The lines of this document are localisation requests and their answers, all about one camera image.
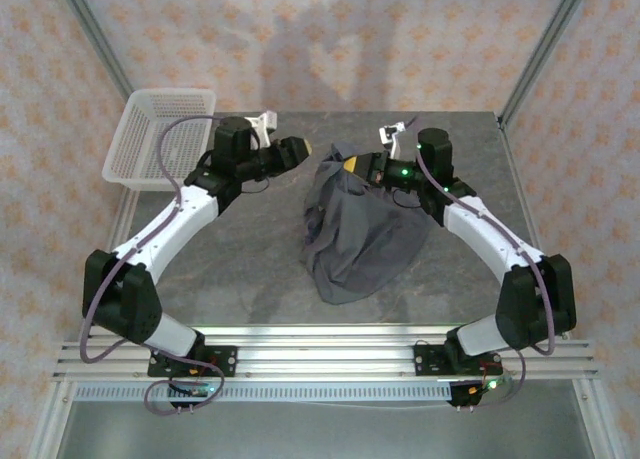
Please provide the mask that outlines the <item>grey t-shirt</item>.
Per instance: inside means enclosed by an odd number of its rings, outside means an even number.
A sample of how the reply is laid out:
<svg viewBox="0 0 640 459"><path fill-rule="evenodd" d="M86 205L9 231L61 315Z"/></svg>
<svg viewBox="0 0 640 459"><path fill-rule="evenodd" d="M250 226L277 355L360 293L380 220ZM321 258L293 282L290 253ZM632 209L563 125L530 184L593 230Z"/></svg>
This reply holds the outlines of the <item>grey t-shirt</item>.
<svg viewBox="0 0 640 459"><path fill-rule="evenodd" d="M419 207L401 207L392 194L347 172L358 154L333 143L305 197L300 261L321 300L343 305L377 292L407 269L421 251L430 219Z"/></svg>

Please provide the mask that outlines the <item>white perforated plastic basket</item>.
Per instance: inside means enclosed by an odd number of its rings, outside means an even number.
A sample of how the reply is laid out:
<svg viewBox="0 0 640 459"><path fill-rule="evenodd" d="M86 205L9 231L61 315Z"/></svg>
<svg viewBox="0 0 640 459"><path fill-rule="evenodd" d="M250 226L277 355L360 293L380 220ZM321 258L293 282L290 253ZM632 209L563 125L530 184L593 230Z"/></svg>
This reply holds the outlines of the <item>white perforated plastic basket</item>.
<svg viewBox="0 0 640 459"><path fill-rule="evenodd" d="M172 186L158 166L156 151L161 133L177 119L162 144L167 171L182 182L205 152L215 112L216 94L199 88L140 89L129 97L113 135L102 169L109 183L134 191L170 191Z"/></svg>

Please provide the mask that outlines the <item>small green circuit board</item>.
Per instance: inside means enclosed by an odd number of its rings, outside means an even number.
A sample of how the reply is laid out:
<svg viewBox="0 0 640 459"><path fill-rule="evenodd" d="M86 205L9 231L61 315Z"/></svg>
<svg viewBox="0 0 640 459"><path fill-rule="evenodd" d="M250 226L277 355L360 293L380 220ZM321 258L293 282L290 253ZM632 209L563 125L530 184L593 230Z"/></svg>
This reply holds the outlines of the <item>small green circuit board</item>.
<svg viewBox="0 0 640 459"><path fill-rule="evenodd" d="M217 388L212 387L207 383L195 383L195 384L186 384L186 383L169 383L169 390L173 393L175 397L187 398L206 398L212 395Z"/></svg>
<svg viewBox="0 0 640 459"><path fill-rule="evenodd" d="M514 377L510 374L503 374L497 377L487 377L483 380L481 392L488 393L501 387L511 387L513 383Z"/></svg>

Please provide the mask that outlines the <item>aluminium frame post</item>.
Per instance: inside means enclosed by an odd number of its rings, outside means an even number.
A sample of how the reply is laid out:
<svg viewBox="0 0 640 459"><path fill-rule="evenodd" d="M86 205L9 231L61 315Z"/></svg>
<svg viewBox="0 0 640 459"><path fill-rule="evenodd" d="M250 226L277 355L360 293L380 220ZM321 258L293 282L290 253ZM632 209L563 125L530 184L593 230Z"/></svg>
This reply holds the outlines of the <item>aluminium frame post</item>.
<svg viewBox="0 0 640 459"><path fill-rule="evenodd" d="M134 88L89 2L87 0L65 1L118 93L127 100L134 92Z"/></svg>
<svg viewBox="0 0 640 459"><path fill-rule="evenodd" d="M505 132L513 122L546 62L583 0L560 0L518 77L502 111L497 115L499 129Z"/></svg>

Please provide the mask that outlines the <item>aluminium mounting rail beam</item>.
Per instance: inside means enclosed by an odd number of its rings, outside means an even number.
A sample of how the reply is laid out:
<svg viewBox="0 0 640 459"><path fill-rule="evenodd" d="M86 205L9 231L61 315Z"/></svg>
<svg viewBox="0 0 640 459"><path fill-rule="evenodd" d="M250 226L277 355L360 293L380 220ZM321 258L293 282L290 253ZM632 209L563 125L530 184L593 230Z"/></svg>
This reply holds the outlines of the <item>aluminium mounting rail beam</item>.
<svg viewBox="0 0 640 459"><path fill-rule="evenodd" d="M237 379L408 380L415 344L441 344L444 326L407 324L247 325L204 327L211 345L238 349ZM560 339L551 356L531 349L501 355L511 373L529 379L598 378L601 367L588 340Z"/></svg>

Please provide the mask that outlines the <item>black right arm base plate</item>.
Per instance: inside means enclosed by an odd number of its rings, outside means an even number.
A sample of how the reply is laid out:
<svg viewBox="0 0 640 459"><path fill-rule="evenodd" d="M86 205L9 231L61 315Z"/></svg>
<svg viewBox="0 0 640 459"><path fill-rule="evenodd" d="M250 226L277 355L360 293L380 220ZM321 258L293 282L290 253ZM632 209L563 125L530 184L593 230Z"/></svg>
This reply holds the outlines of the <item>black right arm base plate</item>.
<svg viewBox="0 0 640 459"><path fill-rule="evenodd" d="M413 346L413 364L417 376L500 376L504 372L497 353L468 356L453 346L421 340Z"/></svg>

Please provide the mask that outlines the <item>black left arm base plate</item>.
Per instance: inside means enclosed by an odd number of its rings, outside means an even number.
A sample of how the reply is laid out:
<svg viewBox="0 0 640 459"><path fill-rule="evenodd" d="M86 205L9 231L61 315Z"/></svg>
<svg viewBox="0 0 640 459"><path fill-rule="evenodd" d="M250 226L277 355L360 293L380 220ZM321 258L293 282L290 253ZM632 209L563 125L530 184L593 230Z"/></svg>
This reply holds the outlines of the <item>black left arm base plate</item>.
<svg viewBox="0 0 640 459"><path fill-rule="evenodd" d="M236 346L197 345L187 358L204 362L219 368L225 377L234 377L237 365L238 348ZM152 352L147 375L152 378L199 379L215 377L217 373L208 367L185 363L168 356Z"/></svg>

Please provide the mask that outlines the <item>black controller bracket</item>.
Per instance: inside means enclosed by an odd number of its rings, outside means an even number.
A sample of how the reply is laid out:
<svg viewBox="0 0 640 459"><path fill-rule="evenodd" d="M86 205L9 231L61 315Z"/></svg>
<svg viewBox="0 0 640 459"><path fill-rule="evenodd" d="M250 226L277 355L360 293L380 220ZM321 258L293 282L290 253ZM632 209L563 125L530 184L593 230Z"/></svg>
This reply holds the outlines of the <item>black controller bracket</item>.
<svg viewBox="0 0 640 459"><path fill-rule="evenodd" d="M474 409L480 405L488 387L481 381L458 381L450 383L451 399L448 403L456 410Z"/></svg>
<svg viewBox="0 0 640 459"><path fill-rule="evenodd" d="M171 397L169 404L178 412L190 412L192 409L206 404L209 398L207 396L184 396L184 397Z"/></svg>

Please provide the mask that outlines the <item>aluminium frame leg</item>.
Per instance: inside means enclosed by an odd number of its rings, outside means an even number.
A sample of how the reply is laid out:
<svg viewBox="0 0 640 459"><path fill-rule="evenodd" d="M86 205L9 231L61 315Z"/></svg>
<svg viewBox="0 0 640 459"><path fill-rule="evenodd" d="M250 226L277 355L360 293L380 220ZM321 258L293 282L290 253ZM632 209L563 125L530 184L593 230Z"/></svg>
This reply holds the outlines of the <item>aluminium frame leg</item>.
<svg viewBox="0 0 640 459"><path fill-rule="evenodd" d="M56 459L74 402L74 381L53 381L47 389L27 459Z"/></svg>
<svg viewBox="0 0 640 459"><path fill-rule="evenodd" d="M572 383L594 458L626 459L602 381L574 379Z"/></svg>

